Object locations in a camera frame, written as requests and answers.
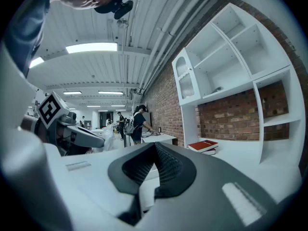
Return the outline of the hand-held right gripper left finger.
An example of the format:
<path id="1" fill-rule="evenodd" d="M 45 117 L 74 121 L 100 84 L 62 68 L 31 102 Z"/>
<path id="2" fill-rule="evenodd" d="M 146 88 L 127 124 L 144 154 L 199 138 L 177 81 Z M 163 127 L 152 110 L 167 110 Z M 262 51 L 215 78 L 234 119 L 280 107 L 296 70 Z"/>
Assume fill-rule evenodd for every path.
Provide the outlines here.
<path id="1" fill-rule="evenodd" d="M 108 177 L 109 165 L 137 146 L 65 157 L 51 144 L 45 149 L 72 231 L 141 231 L 119 219 L 131 210 L 134 197 L 120 193 Z"/>

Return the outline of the white mesh cabinet door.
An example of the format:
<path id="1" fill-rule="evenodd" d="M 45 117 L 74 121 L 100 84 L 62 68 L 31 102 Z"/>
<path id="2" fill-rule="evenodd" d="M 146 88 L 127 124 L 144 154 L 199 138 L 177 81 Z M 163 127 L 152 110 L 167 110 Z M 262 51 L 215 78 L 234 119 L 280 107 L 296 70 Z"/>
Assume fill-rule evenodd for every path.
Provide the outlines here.
<path id="1" fill-rule="evenodd" d="M 183 48 L 172 62 L 180 105 L 192 103 L 201 98 L 197 79 L 189 59 Z"/>

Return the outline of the white ceiling pipes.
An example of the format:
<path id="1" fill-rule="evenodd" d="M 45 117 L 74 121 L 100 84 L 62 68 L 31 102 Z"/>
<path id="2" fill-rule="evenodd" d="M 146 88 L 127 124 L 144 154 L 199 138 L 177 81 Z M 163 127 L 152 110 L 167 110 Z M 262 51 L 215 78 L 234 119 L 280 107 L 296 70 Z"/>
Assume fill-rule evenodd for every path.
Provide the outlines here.
<path id="1" fill-rule="evenodd" d="M 173 22 L 174 18 L 176 17 L 178 11 L 183 6 L 185 0 L 178 0 L 171 10 L 169 17 L 167 18 L 165 24 L 161 28 L 160 34 L 154 44 L 152 52 L 149 56 L 147 65 L 145 67 L 143 76 L 140 81 L 140 85 L 137 88 L 137 93 L 142 93 L 145 84 L 148 83 L 151 74 L 149 73 L 151 66 L 157 66 L 157 62 L 162 57 L 165 49 L 167 48 L 169 42 L 173 38 L 174 34 L 177 32 L 179 26 L 183 23 L 184 19 L 188 15 L 188 13 L 194 8 L 194 6 L 199 2 L 199 0 L 191 0 L 190 3 L 185 7 L 184 11 L 180 14 L 178 20 L 175 22 L 172 29 L 169 31 L 169 26 Z"/>

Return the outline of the white curved desk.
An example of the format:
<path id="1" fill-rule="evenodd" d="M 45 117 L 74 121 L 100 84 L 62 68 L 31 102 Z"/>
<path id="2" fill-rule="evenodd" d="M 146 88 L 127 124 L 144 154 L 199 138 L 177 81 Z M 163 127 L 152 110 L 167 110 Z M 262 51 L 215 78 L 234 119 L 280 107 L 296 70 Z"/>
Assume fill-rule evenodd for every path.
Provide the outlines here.
<path id="1" fill-rule="evenodd" d="M 164 133 L 161 133 L 160 136 L 150 136 L 148 138 L 141 138 L 141 142 L 163 142 L 168 144 L 173 144 L 173 141 L 175 141 L 177 138 L 171 135 L 167 135 Z"/>

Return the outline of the person's left forearm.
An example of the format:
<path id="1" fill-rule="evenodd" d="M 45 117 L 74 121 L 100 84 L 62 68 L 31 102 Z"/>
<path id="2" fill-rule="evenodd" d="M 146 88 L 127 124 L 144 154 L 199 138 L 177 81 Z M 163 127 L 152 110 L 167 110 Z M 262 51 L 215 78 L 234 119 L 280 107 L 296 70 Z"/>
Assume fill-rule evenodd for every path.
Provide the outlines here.
<path id="1" fill-rule="evenodd" d="M 25 115 L 21 123 L 21 128 L 34 133 L 43 143 L 47 143 L 47 130 L 40 118 Z"/>

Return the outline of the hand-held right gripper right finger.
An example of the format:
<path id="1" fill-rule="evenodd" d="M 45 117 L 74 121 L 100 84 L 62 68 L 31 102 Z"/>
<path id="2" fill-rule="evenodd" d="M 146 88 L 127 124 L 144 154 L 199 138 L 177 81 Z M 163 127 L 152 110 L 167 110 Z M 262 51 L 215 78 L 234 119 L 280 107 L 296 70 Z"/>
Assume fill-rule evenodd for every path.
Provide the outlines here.
<path id="1" fill-rule="evenodd" d="M 273 198 L 245 174 L 213 156 L 201 155 L 166 143 L 159 146 L 189 159 L 195 177 L 175 197 L 156 198 L 137 223 L 142 231 L 257 231 L 268 227 L 276 207 Z"/>

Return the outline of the ceiling light panel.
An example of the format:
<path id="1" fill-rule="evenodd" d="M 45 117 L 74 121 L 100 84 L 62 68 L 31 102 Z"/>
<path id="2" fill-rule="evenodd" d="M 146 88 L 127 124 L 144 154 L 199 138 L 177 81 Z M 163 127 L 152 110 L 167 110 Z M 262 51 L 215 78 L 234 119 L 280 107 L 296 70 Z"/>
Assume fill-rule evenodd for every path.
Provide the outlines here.
<path id="1" fill-rule="evenodd" d="M 72 46 L 67 46 L 68 54 L 90 51 L 117 51 L 117 43 L 99 42 L 99 43 L 84 43 Z"/>
<path id="2" fill-rule="evenodd" d="M 33 68 L 41 63 L 43 63 L 44 60 L 42 57 L 38 57 L 38 58 L 35 58 L 34 60 L 31 61 L 30 65 L 29 65 L 29 68 Z"/>

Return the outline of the white shelf unit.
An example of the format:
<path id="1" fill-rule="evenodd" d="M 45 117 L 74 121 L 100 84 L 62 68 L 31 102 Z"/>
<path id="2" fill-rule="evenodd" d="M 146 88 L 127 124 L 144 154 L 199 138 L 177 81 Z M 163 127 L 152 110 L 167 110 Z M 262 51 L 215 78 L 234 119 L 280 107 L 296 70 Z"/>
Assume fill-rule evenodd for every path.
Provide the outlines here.
<path id="1" fill-rule="evenodd" d="M 195 107 L 253 89 L 259 109 L 259 141 L 273 142 L 275 154 L 286 154 L 297 165 L 304 146 L 306 118 L 303 93 L 286 52 L 256 18 L 227 4 L 185 47 L 201 98 L 180 105 L 184 144 L 198 141 Z M 281 81 L 288 113 L 266 117 L 260 89 Z M 217 87 L 223 90 L 213 93 Z"/>

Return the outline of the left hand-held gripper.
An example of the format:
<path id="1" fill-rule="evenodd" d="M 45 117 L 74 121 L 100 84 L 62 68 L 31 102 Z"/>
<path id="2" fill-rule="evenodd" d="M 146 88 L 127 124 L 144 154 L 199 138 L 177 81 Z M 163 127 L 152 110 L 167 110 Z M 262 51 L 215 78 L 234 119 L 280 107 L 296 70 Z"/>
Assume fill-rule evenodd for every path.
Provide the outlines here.
<path id="1" fill-rule="evenodd" d="M 104 147 L 103 138 L 77 125 L 77 115 L 54 91 L 39 105 L 38 115 L 38 122 L 46 128 L 47 143 L 55 145 L 61 156 L 83 154 L 83 147 Z"/>

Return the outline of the spare grey gripper set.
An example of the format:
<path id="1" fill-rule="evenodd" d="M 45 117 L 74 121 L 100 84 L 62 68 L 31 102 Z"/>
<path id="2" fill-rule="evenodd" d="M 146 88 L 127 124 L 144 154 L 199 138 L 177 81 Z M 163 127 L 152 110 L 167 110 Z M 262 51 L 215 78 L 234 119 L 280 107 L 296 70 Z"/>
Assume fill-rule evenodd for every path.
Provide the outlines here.
<path id="1" fill-rule="evenodd" d="M 143 133 L 141 134 L 141 137 L 142 137 L 142 138 L 148 138 L 148 137 L 150 137 L 150 136 L 160 136 L 160 135 L 161 135 L 161 133 L 158 132 L 158 131 L 149 130 L 149 131 L 147 131 L 147 132 L 143 132 Z"/>

